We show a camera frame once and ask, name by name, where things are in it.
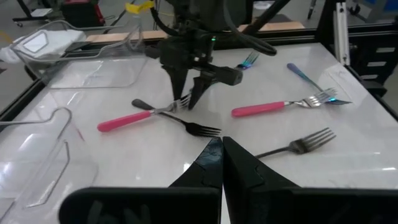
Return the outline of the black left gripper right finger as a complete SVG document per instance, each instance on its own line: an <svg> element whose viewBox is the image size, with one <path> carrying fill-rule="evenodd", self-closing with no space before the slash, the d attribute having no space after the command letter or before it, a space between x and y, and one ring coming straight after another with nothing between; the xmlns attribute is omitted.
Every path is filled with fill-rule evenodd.
<svg viewBox="0 0 398 224"><path fill-rule="evenodd" d="M224 137L223 187L231 223L290 223L291 206L273 190L297 185L266 166L233 138Z"/></svg>

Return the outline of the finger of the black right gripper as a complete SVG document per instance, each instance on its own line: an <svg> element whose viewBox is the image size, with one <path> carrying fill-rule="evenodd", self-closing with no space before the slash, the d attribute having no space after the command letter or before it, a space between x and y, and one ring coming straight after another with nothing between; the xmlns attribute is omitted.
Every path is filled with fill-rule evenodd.
<svg viewBox="0 0 398 224"><path fill-rule="evenodd" d="M180 99L185 86L188 70L173 68L166 65L163 66L163 69L168 73L170 77L174 100Z"/></svg>
<svg viewBox="0 0 398 224"><path fill-rule="evenodd" d="M209 77L209 76L203 76L200 75L199 77L195 77L193 79L193 88L191 90L191 97L190 97L190 102L188 105L188 109L192 110L195 105L198 103L199 99L201 96L204 94L204 92L212 85L217 83L218 81L216 80L215 77Z"/></svg>

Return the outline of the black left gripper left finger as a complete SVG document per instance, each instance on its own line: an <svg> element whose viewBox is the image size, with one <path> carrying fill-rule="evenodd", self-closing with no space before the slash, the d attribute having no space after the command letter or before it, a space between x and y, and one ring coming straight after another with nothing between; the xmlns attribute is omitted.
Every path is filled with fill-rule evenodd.
<svg viewBox="0 0 398 224"><path fill-rule="evenodd" d="M190 167L170 187L213 187L220 189L223 181L223 142L213 138Z"/></svg>

